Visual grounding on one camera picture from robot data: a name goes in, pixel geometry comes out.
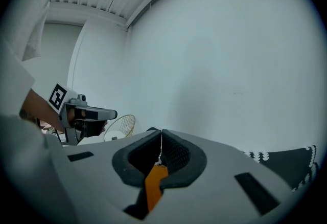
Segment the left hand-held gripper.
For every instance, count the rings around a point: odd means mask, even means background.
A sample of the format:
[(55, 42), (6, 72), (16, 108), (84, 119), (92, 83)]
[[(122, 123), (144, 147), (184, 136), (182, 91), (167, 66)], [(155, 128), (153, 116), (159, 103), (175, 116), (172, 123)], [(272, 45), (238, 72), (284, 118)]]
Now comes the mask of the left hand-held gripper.
[[(78, 94), (57, 83), (48, 99), (64, 128), (65, 145), (76, 146), (82, 138), (99, 136), (106, 121), (117, 118), (116, 110), (87, 106), (86, 96)], [(70, 110), (75, 110), (75, 128), (68, 119)]]

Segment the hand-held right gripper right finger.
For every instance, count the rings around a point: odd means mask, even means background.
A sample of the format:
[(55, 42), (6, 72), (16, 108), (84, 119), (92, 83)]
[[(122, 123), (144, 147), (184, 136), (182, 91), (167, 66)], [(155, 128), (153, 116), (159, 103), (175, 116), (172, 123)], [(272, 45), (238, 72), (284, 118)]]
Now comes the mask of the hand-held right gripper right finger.
[(150, 223), (277, 223), (299, 199), (276, 173), (231, 146), (162, 131), (188, 148), (189, 162), (161, 181), (163, 195)]

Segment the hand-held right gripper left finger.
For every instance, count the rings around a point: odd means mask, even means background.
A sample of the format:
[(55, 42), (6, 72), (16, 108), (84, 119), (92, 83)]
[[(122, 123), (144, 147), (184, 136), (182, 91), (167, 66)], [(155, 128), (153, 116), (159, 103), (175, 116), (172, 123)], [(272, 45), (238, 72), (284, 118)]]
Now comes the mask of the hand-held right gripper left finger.
[(160, 154), (161, 130), (108, 142), (66, 146), (74, 169), (119, 211), (139, 220), (148, 215), (145, 179)]

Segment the person's left hand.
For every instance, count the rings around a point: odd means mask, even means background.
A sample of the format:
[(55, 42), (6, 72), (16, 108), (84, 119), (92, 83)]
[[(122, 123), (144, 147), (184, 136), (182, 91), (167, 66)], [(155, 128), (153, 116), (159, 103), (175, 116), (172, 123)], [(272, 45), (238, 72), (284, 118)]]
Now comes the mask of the person's left hand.
[(86, 112), (83, 109), (71, 108), (67, 112), (67, 119), (71, 127), (75, 127), (77, 120), (82, 120), (86, 117)]

